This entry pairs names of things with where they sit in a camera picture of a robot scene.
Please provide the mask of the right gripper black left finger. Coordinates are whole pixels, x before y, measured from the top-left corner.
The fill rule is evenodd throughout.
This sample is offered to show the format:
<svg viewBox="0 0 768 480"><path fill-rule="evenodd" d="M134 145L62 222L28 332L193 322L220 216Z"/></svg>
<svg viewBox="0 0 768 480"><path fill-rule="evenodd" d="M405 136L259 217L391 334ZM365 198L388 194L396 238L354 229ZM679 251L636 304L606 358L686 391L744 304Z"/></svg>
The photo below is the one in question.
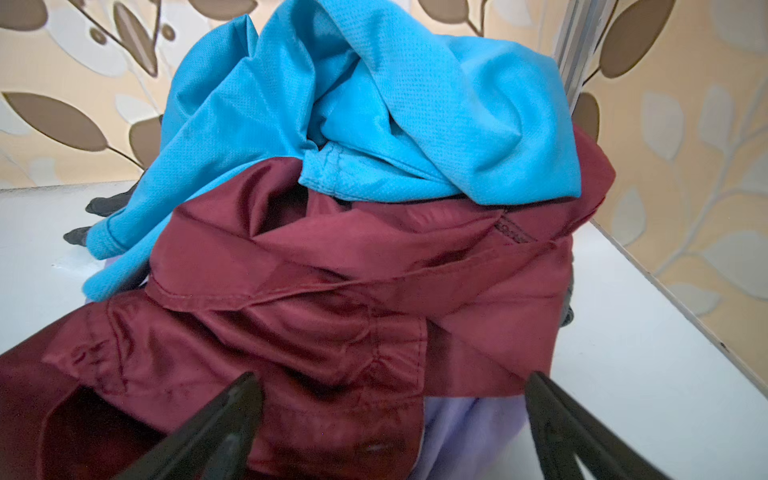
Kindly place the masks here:
<svg viewBox="0 0 768 480"><path fill-rule="evenodd" d="M233 381L117 479L242 479L262 424L263 391L252 372Z"/></svg>

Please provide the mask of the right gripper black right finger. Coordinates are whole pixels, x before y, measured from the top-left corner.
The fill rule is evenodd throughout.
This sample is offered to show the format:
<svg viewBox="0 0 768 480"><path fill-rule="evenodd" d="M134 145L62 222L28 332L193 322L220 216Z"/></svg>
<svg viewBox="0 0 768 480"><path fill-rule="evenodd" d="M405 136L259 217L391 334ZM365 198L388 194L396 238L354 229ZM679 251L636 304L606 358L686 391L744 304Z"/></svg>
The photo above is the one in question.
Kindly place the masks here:
<svg viewBox="0 0 768 480"><path fill-rule="evenodd" d="M545 374L531 374L524 394L546 480L582 479L582 467L596 479L667 477Z"/></svg>

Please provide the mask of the lavender purple cloth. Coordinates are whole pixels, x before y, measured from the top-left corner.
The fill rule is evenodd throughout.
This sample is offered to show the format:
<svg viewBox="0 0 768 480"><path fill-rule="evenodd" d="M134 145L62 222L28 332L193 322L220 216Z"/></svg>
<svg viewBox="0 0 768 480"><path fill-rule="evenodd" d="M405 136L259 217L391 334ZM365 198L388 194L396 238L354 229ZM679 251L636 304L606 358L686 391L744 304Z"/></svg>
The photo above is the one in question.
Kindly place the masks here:
<svg viewBox="0 0 768 480"><path fill-rule="evenodd" d="M478 479L527 421L525 398L425 400L424 432L411 479Z"/></svg>

